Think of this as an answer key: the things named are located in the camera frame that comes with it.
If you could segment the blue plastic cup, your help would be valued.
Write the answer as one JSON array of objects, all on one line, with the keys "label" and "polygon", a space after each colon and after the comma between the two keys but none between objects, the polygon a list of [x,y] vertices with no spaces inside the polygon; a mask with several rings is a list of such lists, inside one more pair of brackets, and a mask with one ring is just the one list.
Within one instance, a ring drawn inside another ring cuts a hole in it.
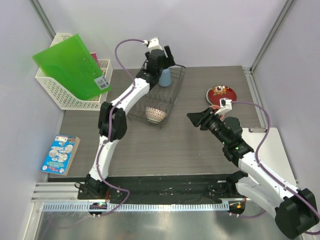
[{"label": "blue plastic cup", "polygon": [[169,68],[166,68],[162,71],[158,84],[161,87],[168,87],[171,85],[171,83],[172,83],[171,71]]}]

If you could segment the red floral plate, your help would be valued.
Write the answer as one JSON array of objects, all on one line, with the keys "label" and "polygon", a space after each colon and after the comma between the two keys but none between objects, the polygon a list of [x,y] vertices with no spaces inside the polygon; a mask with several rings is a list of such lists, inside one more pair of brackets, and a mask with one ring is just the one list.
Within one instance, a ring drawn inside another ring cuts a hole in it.
[{"label": "red floral plate", "polygon": [[222,98],[227,98],[232,101],[237,100],[236,92],[232,88],[225,85],[216,85],[209,88],[206,92],[205,97],[211,105],[217,106],[220,106],[220,99]]}]

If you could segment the patterned ceramic bowl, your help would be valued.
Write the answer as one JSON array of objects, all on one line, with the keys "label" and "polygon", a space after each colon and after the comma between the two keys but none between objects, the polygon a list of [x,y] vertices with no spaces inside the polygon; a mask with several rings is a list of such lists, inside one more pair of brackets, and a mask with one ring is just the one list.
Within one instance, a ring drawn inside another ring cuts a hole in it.
[{"label": "patterned ceramic bowl", "polygon": [[162,110],[146,107],[145,116],[149,121],[160,123],[166,118],[167,114]]}]

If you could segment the pink plastic cup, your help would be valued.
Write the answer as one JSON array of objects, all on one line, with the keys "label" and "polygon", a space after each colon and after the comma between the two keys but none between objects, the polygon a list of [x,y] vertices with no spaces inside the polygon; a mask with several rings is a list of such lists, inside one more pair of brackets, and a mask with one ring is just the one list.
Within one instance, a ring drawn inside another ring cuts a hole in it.
[{"label": "pink plastic cup", "polygon": [[213,104],[213,105],[210,105],[209,107],[214,110],[215,115],[219,116],[219,119],[221,121],[224,119],[225,114],[220,111],[220,108],[221,108],[220,106]]}]

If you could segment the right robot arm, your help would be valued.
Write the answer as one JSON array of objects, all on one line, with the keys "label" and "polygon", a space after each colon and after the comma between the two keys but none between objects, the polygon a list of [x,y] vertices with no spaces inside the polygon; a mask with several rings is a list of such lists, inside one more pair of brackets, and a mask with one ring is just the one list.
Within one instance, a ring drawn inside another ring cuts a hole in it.
[{"label": "right robot arm", "polygon": [[232,110],[234,101],[220,100],[220,108],[187,113],[194,127],[210,131],[223,145],[226,159],[239,171],[226,178],[226,193],[233,198],[242,195],[254,201],[274,218],[278,229],[293,240],[302,234],[319,235],[309,230],[319,224],[316,198],[307,188],[300,189],[275,173],[259,158],[259,144],[253,149],[242,137],[243,129],[236,117],[221,120]]}]

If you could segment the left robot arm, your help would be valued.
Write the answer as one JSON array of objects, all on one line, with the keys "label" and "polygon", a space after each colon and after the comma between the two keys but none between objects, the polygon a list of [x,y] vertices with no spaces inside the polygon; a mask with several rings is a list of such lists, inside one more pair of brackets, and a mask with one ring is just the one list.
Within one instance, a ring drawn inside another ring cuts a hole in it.
[{"label": "left robot arm", "polygon": [[115,148],[127,132],[127,114],[130,109],[158,83],[162,71],[176,63],[167,45],[163,50],[153,49],[146,55],[146,66],[136,75],[133,83],[112,102],[104,102],[98,118],[99,147],[79,193],[89,198],[102,199],[109,185],[106,178]]}]

